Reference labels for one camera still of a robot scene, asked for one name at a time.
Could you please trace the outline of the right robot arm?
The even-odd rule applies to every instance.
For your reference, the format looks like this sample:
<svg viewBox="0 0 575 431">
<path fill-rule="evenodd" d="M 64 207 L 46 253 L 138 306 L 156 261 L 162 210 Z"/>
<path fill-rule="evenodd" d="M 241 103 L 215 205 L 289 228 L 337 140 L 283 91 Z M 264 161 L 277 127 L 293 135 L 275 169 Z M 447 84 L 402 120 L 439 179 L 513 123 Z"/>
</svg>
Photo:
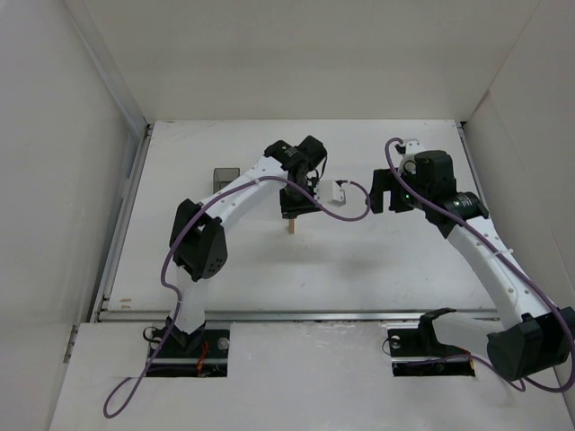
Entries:
<svg viewBox="0 0 575 431">
<path fill-rule="evenodd" d="M 464 257 L 496 306 L 499 325 L 443 308 L 420 317 L 425 345 L 450 346 L 487 356 L 508 381 L 573 359 L 574 311 L 542 298 L 505 249 L 489 212 L 471 191 L 456 186 L 453 161 L 443 150 L 404 154 L 398 169 L 377 169 L 369 193 L 374 213 L 419 209 Z"/>
</svg>

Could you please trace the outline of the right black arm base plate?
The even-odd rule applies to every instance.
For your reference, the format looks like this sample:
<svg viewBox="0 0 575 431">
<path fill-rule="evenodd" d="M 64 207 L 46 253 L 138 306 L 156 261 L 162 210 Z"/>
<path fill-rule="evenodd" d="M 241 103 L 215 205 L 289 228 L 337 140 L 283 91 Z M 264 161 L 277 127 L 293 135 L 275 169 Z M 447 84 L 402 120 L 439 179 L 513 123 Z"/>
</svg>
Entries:
<svg viewBox="0 0 575 431">
<path fill-rule="evenodd" d="M 427 341 L 419 329 L 390 327 L 385 343 L 394 377 L 475 377 L 472 359 L 453 359 L 464 350 Z"/>
</svg>

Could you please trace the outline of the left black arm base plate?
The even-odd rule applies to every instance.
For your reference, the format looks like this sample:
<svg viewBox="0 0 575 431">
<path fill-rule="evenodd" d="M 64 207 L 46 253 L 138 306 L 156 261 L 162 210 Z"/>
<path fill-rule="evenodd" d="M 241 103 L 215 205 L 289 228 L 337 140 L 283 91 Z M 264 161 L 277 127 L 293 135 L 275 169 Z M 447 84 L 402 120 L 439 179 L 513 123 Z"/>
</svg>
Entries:
<svg viewBox="0 0 575 431">
<path fill-rule="evenodd" d="M 171 334 L 147 368 L 146 377 L 227 377 L 229 348 L 228 328 L 200 328 L 184 347 Z"/>
</svg>

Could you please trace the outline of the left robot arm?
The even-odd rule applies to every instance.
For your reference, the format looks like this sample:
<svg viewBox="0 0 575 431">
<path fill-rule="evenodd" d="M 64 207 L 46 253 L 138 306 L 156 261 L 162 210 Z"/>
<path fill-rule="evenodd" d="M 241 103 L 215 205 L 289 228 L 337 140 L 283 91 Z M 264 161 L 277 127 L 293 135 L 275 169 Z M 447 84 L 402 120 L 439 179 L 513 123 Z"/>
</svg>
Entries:
<svg viewBox="0 0 575 431">
<path fill-rule="evenodd" d="M 284 219 L 319 210 L 308 198 L 314 195 L 317 177 L 309 173 L 327 159 L 327 150 L 318 139 L 307 136 L 292 146 L 283 140 L 268 146 L 257 163 L 212 198 L 216 201 L 189 229 L 176 248 L 172 261 L 188 273 L 191 281 L 182 289 L 182 305 L 177 316 L 166 320 L 174 328 L 170 338 L 190 352 L 200 343 L 205 326 L 205 303 L 212 278 L 226 263 L 226 233 L 263 199 L 279 194 Z"/>
</svg>

